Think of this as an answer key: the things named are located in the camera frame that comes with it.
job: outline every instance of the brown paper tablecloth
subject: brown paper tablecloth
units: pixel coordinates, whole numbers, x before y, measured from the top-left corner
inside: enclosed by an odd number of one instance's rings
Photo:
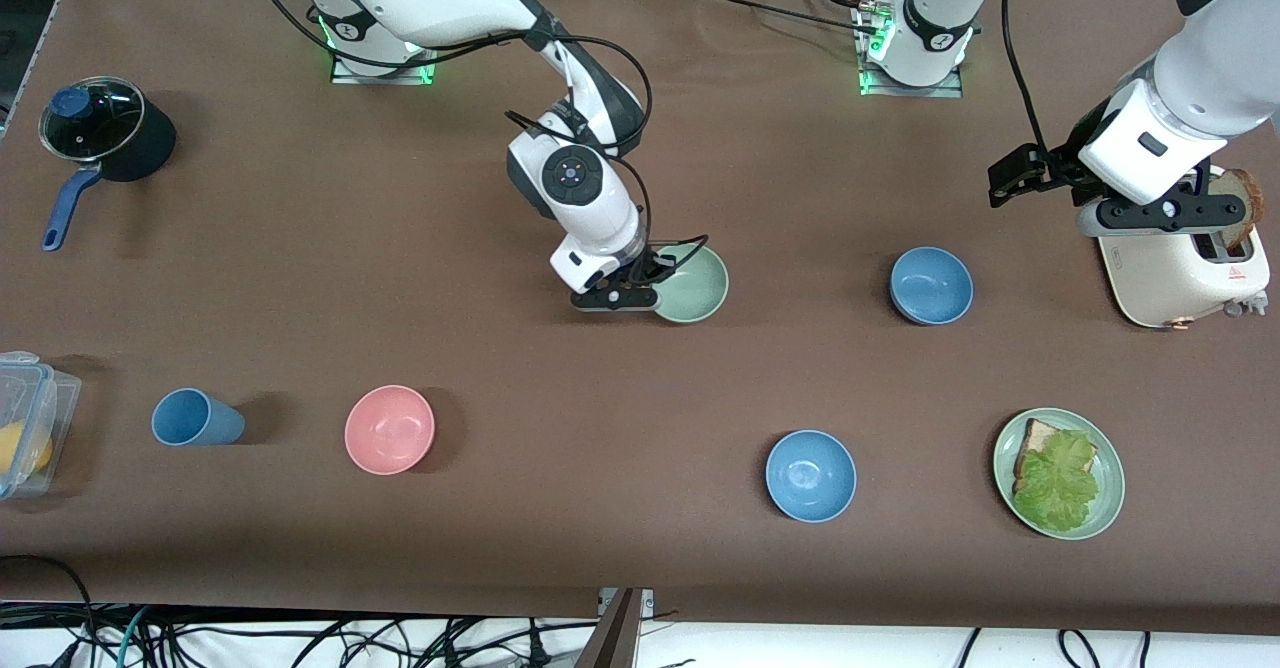
[[[543,1],[653,76],[632,157],[655,238],[712,234],[721,312],[570,307],[547,264],[562,232],[504,175],[503,109],[563,93],[520,44],[429,88],[353,88],[265,0],[63,0],[0,145],[3,344],[84,389],[51,495],[0,507],[4,553],[63,558],[110,601],[591,614],[598,587],[643,585],[681,619],[1280,627],[1280,322],[1129,326],[1065,191],[988,209],[987,166],[1029,139],[996,0],[961,100],[860,97],[841,31],[718,0]],[[1014,3],[1051,139],[1180,24],[1172,0]],[[88,189],[41,253],[70,166],[40,147],[38,109],[96,74],[142,86],[178,150]],[[1267,127],[1217,163],[1270,189],[1276,147]],[[956,325],[888,303],[914,244],[973,270]],[[387,479],[342,441],[383,384],[439,422]],[[241,407],[243,443],[157,444],[151,408],[183,385]],[[993,436],[1037,404],[1120,450],[1124,511],[1096,539],[1038,536],[996,494]],[[796,427],[858,463],[831,523],[765,495]],[[73,594],[10,568],[0,596]]]

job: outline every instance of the black pot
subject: black pot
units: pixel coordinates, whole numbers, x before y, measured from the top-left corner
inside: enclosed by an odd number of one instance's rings
[[[150,177],[168,161],[178,134],[138,86],[100,76],[77,81],[50,99],[40,118],[40,141],[54,156],[81,166],[59,191],[41,239],[41,248],[59,250],[88,186]]]

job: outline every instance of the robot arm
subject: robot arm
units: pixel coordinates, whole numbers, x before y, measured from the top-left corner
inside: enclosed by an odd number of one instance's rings
[[[938,84],[963,61],[983,1],[888,0],[884,37],[868,58],[901,84]]]
[[[550,264],[577,294],[635,261],[653,264],[648,232],[626,186],[603,154],[635,148],[644,110],[536,0],[312,0],[335,47],[387,67],[344,61],[361,76],[387,76],[416,47],[518,31],[564,77],[568,93],[507,148],[507,175],[544,218],[567,232]],[[637,275],[652,275],[639,271]],[[653,290],[605,299],[605,308],[652,308]]]
[[[1070,186],[1088,235],[1216,232],[1243,202],[1207,195],[1208,157],[1280,107],[1280,0],[1176,0],[1187,24],[1043,155],[988,170],[991,203]]]

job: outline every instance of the metal frame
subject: metal frame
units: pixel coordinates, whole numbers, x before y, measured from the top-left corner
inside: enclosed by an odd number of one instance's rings
[[[36,38],[36,50],[32,51],[31,59],[27,61],[27,70],[22,74],[22,83],[18,84],[18,90],[13,95],[13,105],[9,106],[9,113],[5,115],[5,120],[0,124],[0,139],[8,134],[8,125],[13,122],[13,116],[18,113],[18,104],[22,102],[22,91],[27,88],[27,81],[31,81],[31,72],[36,68],[36,58],[40,58],[40,49],[44,49],[45,38],[49,36],[49,29],[54,26],[54,17],[58,15],[58,4],[63,0],[54,0],[54,4],[49,8],[49,17],[45,18],[45,27],[40,31],[40,38]]]
[[[607,607],[604,617],[591,631],[586,648],[577,656],[573,668],[632,668],[636,662],[636,641],[640,640],[640,621],[645,612],[653,613],[653,591],[643,589],[605,589],[612,595],[600,604]]]

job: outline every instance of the pink bowl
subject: pink bowl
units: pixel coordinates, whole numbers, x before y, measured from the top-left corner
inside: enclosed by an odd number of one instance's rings
[[[408,471],[435,439],[431,406],[410,386],[370,390],[347,416],[347,456],[375,476]]]

